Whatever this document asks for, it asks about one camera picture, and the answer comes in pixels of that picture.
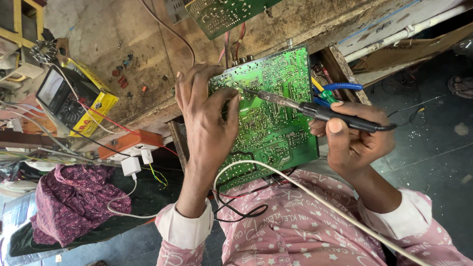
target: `wooden workbench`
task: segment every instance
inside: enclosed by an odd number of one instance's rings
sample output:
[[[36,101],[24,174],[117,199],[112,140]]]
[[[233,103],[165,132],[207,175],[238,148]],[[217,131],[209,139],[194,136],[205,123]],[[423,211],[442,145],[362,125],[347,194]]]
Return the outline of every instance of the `wooden workbench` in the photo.
[[[310,52],[316,52],[409,2],[411,0],[283,0],[272,7],[273,18],[262,13],[247,21],[239,54],[253,54],[255,58],[266,56],[285,49],[288,38],[293,38],[294,45],[307,43]],[[191,44],[196,63],[217,62],[223,48],[222,36],[209,41],[191,18],[173,26],[162,0],[148,3]],[[89,65],[120,97],[109,117],[131,129],[141,128],[169,136],[166,122],[180,115],[170,89],[177,71],[185,73],[191,67],[189,50],[159,25],[138,0],[84,0],[84,5],[69,36],[70,53],[75,60]],[[232,30],[230,43],[238,39],[239,32],[240,27]],[[117,78],[110,80],[111,72],[129,52],[134,54],[133,62],[123,72],[129,85],[122,89]],[[341,54],[338,56],[338,60],[343,60]],[[143,86],[148,87],[144,93]],[[119,131],[107,121],[102,125]],[[99,128],[93,137],[106,143],[117,135]],[[82,140],[74,147],[88,150],[92,146]]]

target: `purple cloth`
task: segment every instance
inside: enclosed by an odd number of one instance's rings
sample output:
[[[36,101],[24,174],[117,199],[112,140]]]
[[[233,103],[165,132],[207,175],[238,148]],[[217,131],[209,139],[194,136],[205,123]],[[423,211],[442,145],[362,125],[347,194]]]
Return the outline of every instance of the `purple cloth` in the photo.
[[[115,215],[107,204],[126,193],[105,183],[114,169],[102,165],[58,165],[43,176],[36,190],[38,212],[31,217],[33,240],[49,245],[59,242],[65,247]],[[131,199],[114,201],[110,207],[131,213]]]

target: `green circuit board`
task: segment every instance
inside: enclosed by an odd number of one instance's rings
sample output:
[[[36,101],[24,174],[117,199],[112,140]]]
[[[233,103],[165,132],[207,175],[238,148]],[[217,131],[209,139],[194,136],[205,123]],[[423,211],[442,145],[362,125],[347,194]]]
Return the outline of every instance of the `green circuit board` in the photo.
[[[185,9],[213,40],[281,0],[194,0]]]
[[[295,109],[259,99],[243,89],[265,90],[297,102],[310,102],[307,47],[292,49],[226,70],[209,81],[209,93],[229,86],[240,91],[239,132],[223,163],[256,160],[286,170],[318,158],[317,137],[310,134],[309,117]],[[260,165],[245,163],[221,176],[221,191],[274,173]]]

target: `white plug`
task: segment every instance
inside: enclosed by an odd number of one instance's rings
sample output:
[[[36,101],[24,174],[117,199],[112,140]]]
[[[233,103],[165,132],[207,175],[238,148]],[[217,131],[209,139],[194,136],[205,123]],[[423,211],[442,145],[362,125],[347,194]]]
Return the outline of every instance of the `white plug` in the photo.
[[[150,149],[142,149],[141,150],[141,157],[143,158],[143,163],[144,164],[153,163],[153,156],[151,156],[151,150]]]
[[[133,176],[133,179],[136,180],[136,173],[141,171],[140,160],[138,157],[128,157],[121,161],[123,175]]]

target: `tile floor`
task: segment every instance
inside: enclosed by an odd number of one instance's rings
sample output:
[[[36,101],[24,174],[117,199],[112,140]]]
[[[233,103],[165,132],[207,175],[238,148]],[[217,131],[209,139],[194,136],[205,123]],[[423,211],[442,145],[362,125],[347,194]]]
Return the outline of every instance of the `tile floor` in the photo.
[[[448,94],[425,104],[426,109],[408,124],[395,131],[397,146],[393,152],[373,163],[374,167],[394,186],[426,192],[433,200],[433,217],[450,233],[453,243],[467,257],[473,258],[469,247],[473,236],[470,224],[473,213],[468,207],[472,201],[473,181],[473,100],[450,95],[447,80],[454,75],[473,73],[473,61],[447,52],[424,64],[415,77],[422,99]],[[374,94],[367,94],[375,106],[386,113],[416,104],[411,96],[413,88],[399,85],[391,76],[374,85]],[[400,112],[391,117],[394,123],[403,123],[413,112]],[[206,240],[202,265],[221,265],[223,231],[215,223]],[[154,224],[140,226],[113,239],[82,246],[62,254],[62,262],[54,257],[31,264],[34,266],[83,266],[102,259],[109,266],[155,265],[161,246],[161,236]]]

